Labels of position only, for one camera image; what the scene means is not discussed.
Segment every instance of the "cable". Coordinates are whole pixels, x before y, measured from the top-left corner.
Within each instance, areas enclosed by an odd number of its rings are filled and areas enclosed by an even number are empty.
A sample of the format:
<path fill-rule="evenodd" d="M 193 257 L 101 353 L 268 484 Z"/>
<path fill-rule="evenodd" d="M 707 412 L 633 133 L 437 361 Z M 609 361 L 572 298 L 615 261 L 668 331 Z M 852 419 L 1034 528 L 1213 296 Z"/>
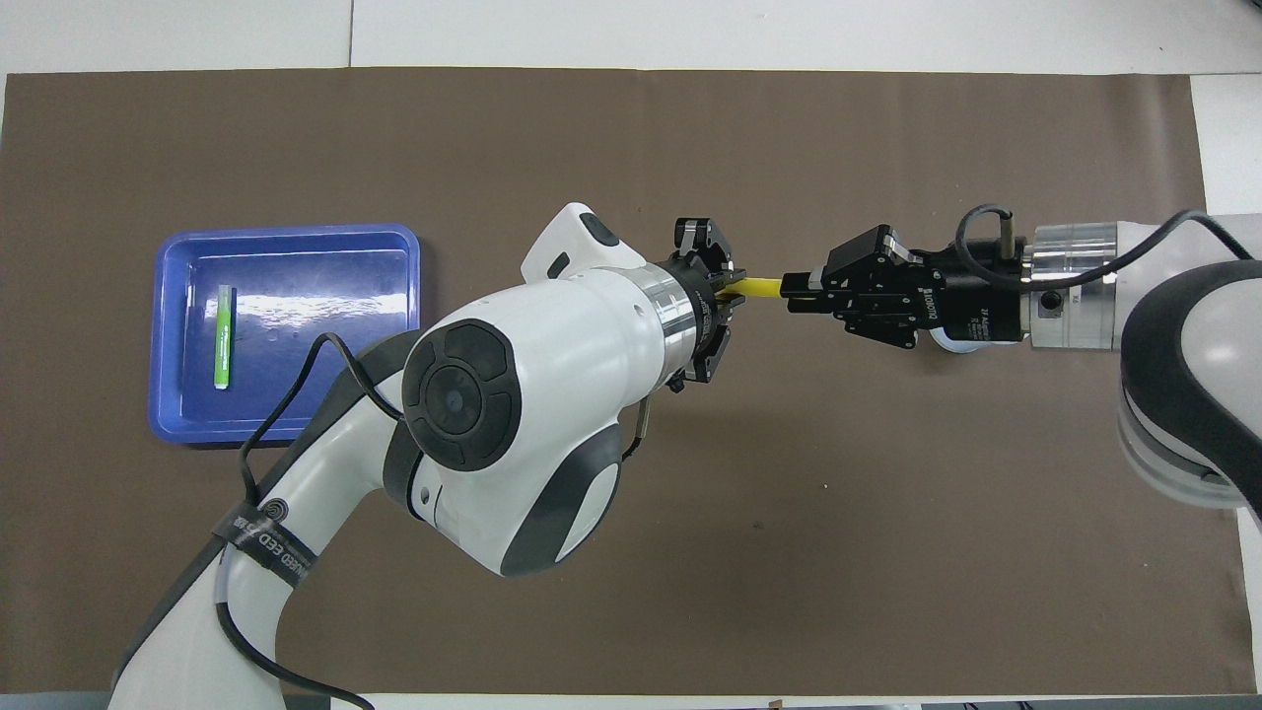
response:
<path fill-rule="evenodd" d="M 343 702 L 350 702 L 356 707 L 362 707 L 363 710 L 376 710 L 367 699 L 361 697 L 348 690 L 342 690 L 337 686 L 331 686 L 328 684 L 322 684 L 319 681 L 308 678 L 307 676 L 300 676 L 289 668 L 285 668 L 280 663 L 276 663 L 271 658 L 262 655 L 261 651 L 254 647 L 252 643 L 241 633 L 237 628 L 236 622 L 232 620 L 232 612 L 228 610 L 228 591 L 227 591 L 227 569 L 232 555 L 236 554 L 236 549 L 231 545 L 223 547 L 223 556 L 220 557 L 220 569 L 215 573 L 215 615 L 220 620 L 220 628 L 223 629 L 223 636 L 227 637 L 228 643 L 232 648 L 236 648 L 241 656 L 245 656 L 255 666 L 262 668 L 268 673 L 271 673 L 278 680 L 285 681 L 286 684 L 295 685 L 329 697 L 336 697 Z"/>
<path fill-rule="evenodd" d="M 640 445 L 644 444 L 644 438 L 646 436 L 649 436 L 647 396 L 645 396 L 645 399 L 640 401 L 640 411 L 635 419 L 635 439 L 631 440 L 631 446 L 627 446 L 627 450 L 622 453 L 622 462 L 630 459 L 636 453 L 636 450 L 640 449 Z"/>
<path fill-rule="evenodd" d="M 1230 250 L 1237 259 L 1253 259 L 1253 256 L 1243 246 L 1241 246 L 1241 242 L 1237 241 L 1235 237 L 1223 227 L 1223 224 L 1214 221 L 1213 217 L 1200 209 L 1184 209 L 1182 212 L 1179 212 L 1166 219 L 1165 223 L 1157 227 L 1156 231 L 1150 233 L 1143 241 L 1135 245 L 1135 247 L 1129 251 L 1122 253 L 1117 259 L 1113 259 L 1108 264 L 1085 270 L 1076 276 L 1026 281 L 1017 276 L 992 271 L 991 269 L 983 266 L 977 259 L 973 257 L 973 253 L 969 252 L 968 242 L 964 238 L 968 232 L 968 224 L 982 214 L 998 214 L 1001 224 L 1005 224 L 1005 228 L 1010 228 L 1006 224 L 1010 224 L 1012 221 L 1012 209 L 1008 209 L 1002 204 L 978 204 L 977 207 L 969 209 L 963 218 L 960 218 L 959 226 L 955 228 L 955 255 L 959 256 L 960 261 L 964 262 L 964 266 L 968 267 L 969 272 L 973 275 L 996 288 L 1016 290 L 1018 293 L 1071 288 L 1104 277 L 1108 274 L 1117 272 L 1133 264 L 1140 256 L 1151 251 L 1152 247 L 1161 242 L 1161 240 L 1170 236 L 1170 232 L 1177 228 L 1179 224 L 1189 221 L 1198 222 L 1208 228 L 1214 236 L 1218 237 L 1219 241 L 1223 242 L 1224 246 L 1227 246 L 1228 250 Z"/>
<path fill-rule="evenodd" d="M 360 387 L 363 396 L 391 420 L 403 420 L 403 414 L 395 410 L 389 402 L 385 401 L 384 397 L 381 397 L 380 393 L 377 393 L 376 387 L 372 385 L 372 378 L 369 377 L 363 366 L 355 358 L 355 354 L 351 353 L 351 348 L 346 346 L 346 342 L 332 332 L 319 333 L 316 335 L 316 339 L 312 340 L 312 346 L 307 351 L 307 359 L 303 362 L 302 370 L 298 371 L 298 377 L 294 378 L 294 385 L 289 387 L 289 392 L 280 399 L 280 402 L 276 404 L 276 409 L 271 411 L 271 415 L 268 415 L 268 419 L 262 421 L 259 429 L 250 435 L 250 439 L 247 439 L 237 451 L 237 465 L 241 469 L 241 482 L 245 484 L 245 499 L 251 506 L 259 504 L 259 484 L 255 483 L 254 472 L 250 469 L 250 451 L 256 444 L 259 444 L 262 435 L 268 434 L 268 430 L 276 424 L 276 420 L 279 420 L 285 410 L 289 409 L 289 405 L 293 404 L 295 397 L 298 397 L 303 386 L 307 385 L 307 378 L 310 376 L 312 368 L 316 366 L 316 358 L 319 354 L 321 347 L 323 347 L 326 342 L 333 343 L 333 347 L 337 348 L 342 361 L 346 362 L 346 370 L 351 373 L 351 380 L 353 380 L 355 385 Z M 227 637 L 228 643 L 231 643 L 232 647 L 236 648 L 241 656 L 245 656 L 251 663 L 275 676 L 278 680 L 327 695 L 329 697 L 336 697 L 357 707 L 362 707 L 363 710 L 375 710 L 371 702 L 348 690 L 322 684 L 285 668 L 280 663 L 276 663 L 271 658 L 264 656 L 262 652 L 255 648 L 250 641 L 241 634 L 241 629 L 239 629 L 236 622 L 232 620 L 232 612 L 228 610 L 227 569 L 228 561 L 235 554 L 235 547 L 225 545 L 223 555 L 220 557 L 220 567 L 215 574 L 215 615 L 218 618 L 220 628 L 223 631 L 223 636 Z"/>
<path fill-rule="evenodd" d="M 319 333 L 316 335 L 316 339 L 312 340 L 310 349 L 307 351 L 307 361 L 303 362 L 302 370 L 298 371 L 298 377 L 294 380 L 294 385 L 290 386 L 289 392 L 280 399 L 276 409 L 268 415 L 268 419 L 262 421 L 262 425 L 260 425 L 259 429 L 250 435 L 250 439 L 247 439 L 237 451 L 237 467 L 241 469 L 241 483 L 245 484 L 245 499 L 251 506 L 259 504 L 259 484 L 255 483 L 254 472 L 250 469 L 250 451 L 252 451 L 255 445 L 259 444 L 262 435 L 268 434 L 268 430 L 276 424 L 276 420 L 279 420 L 285 410 L 289 409 L 289 405 L 295 397 L 298 397 L 299 391 L 302 391 L 303 386 L 307 385 L 307 377 L 310 376 L 312 368 L 316 366 L 316 358 L 319 354 L 321 347 L 326 342 L 333 343 L 333 347 L 337 348 L 342 361 L 346 362 L 346 370 L 350 371 L 355 385 L 360 386 L 360 390 L 363 391 L 363 396 L 371 400 L 372 404 L 377 406 L 377 410 L 381 410 L 391 420 L 403 420 L 403 414 L 395 410 L 389 402 L 385 401 L 385 399 L 381 397 L 381 395 L 377 393 L 377 390 L 372 386 L 372 378 L 370 378 L 369 373 L 363 371 L 363 366 L 355 359 L 355 354 L 351 353 L 346 342 L 343 342 L 342 338 L 334 333 Z"/>

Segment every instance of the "black label strap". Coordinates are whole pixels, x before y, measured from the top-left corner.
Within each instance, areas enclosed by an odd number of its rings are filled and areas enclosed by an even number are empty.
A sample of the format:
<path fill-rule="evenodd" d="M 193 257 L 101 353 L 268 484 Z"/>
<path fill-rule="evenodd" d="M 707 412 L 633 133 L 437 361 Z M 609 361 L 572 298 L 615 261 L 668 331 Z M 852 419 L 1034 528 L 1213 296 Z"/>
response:
<path fill-rule="evenodd" d="M 285 526 L 246 502 L 228 511 L 211 532 L 249 555 L 292 588 L 297 588 L 307 579 L 307 573 L 318 559 Z"/>

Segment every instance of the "yellow object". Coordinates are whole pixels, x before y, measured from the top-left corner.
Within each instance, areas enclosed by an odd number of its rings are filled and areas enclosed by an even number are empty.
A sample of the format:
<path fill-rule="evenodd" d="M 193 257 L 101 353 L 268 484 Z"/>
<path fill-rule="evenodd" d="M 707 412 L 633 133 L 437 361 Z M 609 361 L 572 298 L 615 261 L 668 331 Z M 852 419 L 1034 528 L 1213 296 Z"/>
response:
<path fill-rule="evenodd" d="M 780 279 L 745 277 L 719 291 L 736 293 L 750 298 L 780 298 Z"/>

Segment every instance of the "blue tray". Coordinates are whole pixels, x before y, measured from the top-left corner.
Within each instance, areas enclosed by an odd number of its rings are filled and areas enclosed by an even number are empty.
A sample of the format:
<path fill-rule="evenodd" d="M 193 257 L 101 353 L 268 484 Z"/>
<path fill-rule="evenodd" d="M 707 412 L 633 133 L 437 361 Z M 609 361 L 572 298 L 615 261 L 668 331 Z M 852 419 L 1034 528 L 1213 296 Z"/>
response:
<path fill-rule="evenodd" d="M 220 284 L 236 289 L 232 370 L 217 391 Z M 186 231 L 158 250 L 149 426 L 175 444 L 240 443 L 293 383 L 324 330 L 352 351 L 420 324 L 420 243 L 405 226 Z M 343 368 L 324 346 L 303 392 L 264 440 L 292 441 Z"/>

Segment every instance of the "brown mat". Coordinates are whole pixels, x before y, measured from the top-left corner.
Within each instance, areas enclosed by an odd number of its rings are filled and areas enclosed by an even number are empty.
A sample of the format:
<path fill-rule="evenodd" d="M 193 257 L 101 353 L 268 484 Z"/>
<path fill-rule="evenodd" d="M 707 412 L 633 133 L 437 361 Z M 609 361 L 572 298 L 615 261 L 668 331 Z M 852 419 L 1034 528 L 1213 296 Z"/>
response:
<path fill-rule="evenodd" d="M 713 216 L 757 275 L 882 221 L 939 247 L 986 201 L 1030 232 L 1204 199 L 1185 77 L 63 74 L 11 77 L 6 106 L 9 692 L 105 687 L 239 496 L 231 451 L 145 422 L 173 232 L 404 222 L 430 323 L 516 282 L 570 199 L 655 259 Z M 280 655 L 376 691 L 1251 691 L 1234 517 L 1129 473 L 1117 390 L 1112 354 L 905 352 L 751 303 L 717 382 L 659 396 L 573 560 L 504 581 L 374 496 Z"/>

